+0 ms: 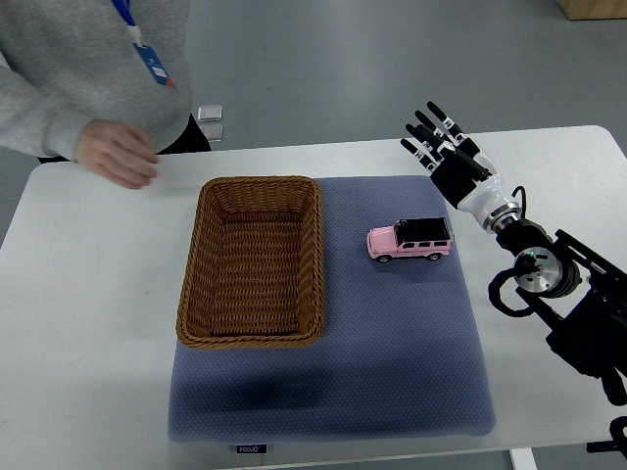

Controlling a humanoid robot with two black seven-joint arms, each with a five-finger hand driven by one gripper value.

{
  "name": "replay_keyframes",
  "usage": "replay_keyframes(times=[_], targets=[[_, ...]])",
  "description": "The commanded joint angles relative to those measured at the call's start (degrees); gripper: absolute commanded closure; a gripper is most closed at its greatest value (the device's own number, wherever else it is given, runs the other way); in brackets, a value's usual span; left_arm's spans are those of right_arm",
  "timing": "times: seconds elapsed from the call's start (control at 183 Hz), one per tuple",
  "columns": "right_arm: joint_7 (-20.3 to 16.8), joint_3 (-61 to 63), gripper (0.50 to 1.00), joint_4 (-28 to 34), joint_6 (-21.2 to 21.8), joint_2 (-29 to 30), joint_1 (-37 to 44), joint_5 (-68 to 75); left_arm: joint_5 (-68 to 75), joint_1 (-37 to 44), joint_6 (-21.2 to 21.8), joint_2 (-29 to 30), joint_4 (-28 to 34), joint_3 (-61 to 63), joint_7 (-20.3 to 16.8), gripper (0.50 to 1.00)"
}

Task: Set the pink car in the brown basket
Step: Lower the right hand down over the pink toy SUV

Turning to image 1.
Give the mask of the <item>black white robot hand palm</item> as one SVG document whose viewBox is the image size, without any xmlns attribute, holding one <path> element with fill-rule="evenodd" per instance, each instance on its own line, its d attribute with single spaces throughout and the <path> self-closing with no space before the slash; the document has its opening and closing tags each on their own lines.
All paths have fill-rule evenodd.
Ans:
<svg viewBox="0 0 627 470">
<path fill-rule="evenodd" d="M 519 220 L 519 204 L 506 194 L 502 178 L 494 168 L 485 166 L 492 175 L 482 182 L 448 182 L 440 178 L 442 160 L 430 178 L 453 208 L 471 214 L 483 230 L 502 230 Z"/>
</svg>

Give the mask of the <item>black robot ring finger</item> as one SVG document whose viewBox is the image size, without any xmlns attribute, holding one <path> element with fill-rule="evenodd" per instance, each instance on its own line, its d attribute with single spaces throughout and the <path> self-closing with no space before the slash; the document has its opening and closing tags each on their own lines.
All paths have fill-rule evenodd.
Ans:
<svg viewBox="0 0 627 470">
<path fill-rule="evenodd" d="M 453 150 L 454 144 L 452 140 L 428 117 L 424 112 L 420 110 L 416 110 L 414 112 L 415 117 L 418 120 L 418 124 L 424 124 L 427 126 L 437 137 L 439 137 L 438 141 L 438 150 L 441 148 L 446 148 L 449 150 Z"/>
</svg>

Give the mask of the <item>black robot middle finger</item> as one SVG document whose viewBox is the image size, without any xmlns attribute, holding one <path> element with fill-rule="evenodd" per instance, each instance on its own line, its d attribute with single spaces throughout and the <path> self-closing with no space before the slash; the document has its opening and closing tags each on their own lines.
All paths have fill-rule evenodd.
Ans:
<svg viewBox="0 0 627 470">
<path fill-rule="evenodd" d="M 443 159 L 442 155 L 438 151 L 439 137 L 437 137 L 427 126 L 424 124 L 412 125 L 407 123 L 406 131 L 427 150 L 434 160 Z"/>
</svg>

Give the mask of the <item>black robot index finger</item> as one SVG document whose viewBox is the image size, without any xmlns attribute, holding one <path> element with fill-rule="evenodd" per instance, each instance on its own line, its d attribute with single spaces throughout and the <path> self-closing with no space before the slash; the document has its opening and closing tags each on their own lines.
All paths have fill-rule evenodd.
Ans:
<svg viewBox="0 0 627 470">
<path fill-rule="evenodd" d="M 435 170 L 436 165 L 435 165 L 435 162 L 432 160 L 432 158 L 428 154 L 419 150 L 408 139 L 402 138 L 401 145 L 408 152 L 410 152 L 428 172 L 433 172 Z"/>
</svg>

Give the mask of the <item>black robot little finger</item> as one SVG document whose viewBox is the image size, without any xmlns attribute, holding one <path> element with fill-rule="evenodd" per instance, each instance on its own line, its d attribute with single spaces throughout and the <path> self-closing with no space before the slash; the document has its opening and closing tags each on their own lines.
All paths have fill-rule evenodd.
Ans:
<svg viewBox="0 0 627 470">
<path fill-rule="evenodd" d="M 427 102 L 428 110 L 439 120 L 455 140 L 464 140 L 465 134 L 458 124 L 432 101 Z"/>
</svg>

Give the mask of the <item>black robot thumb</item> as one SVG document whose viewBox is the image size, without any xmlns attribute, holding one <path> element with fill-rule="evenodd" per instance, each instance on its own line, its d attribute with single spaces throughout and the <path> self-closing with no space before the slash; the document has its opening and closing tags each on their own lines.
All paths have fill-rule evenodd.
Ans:
<svg viewBox="0 0 627 470">
<path fill-rule="evenodd" d="M 449 142 L 440 145 L 440 155 L 440 178 L 448 182 L 482 182 L 492 175 L 488 168 Z"/>
</svg>

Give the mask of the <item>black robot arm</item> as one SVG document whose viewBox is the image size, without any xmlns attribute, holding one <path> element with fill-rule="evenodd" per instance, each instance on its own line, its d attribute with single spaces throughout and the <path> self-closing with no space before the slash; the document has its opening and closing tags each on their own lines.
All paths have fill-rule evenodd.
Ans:
<svg viewBox="0 0 627 470">
<path fill-rule="evenodd" d="M 501 444 L 626 449 L 626 161 L 597 126 L 471 136 L 436 104 L 403 146 L 457 218 L 500 317 L 483 329 Z"/>
</svg>

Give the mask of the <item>grey sweater sleeve forearm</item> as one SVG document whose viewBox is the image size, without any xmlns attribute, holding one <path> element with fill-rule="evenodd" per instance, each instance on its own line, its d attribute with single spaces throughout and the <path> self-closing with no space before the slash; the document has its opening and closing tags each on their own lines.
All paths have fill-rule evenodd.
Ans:
<svg viewBox="0 0 627 470">
<path fill-rule="evenodd" d="M 79 137 L 95 116 L 67 97 L 29 83 L 1 56 L 1 145 L 42 158 L 75 159 Z"/>
</svg>

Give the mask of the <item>person's hand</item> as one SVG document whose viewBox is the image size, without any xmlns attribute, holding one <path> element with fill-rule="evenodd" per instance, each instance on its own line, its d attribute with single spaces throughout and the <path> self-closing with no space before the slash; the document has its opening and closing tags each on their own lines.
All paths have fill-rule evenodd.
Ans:
<svg viewBox="0 0 627 470">
<path fill-rule="evenodd" d="M 78 137 L 73 159 L 126 189 L 145 188 L 159 175 L 150 137 L 126 122 L 90 121 Z"/>
</svg>

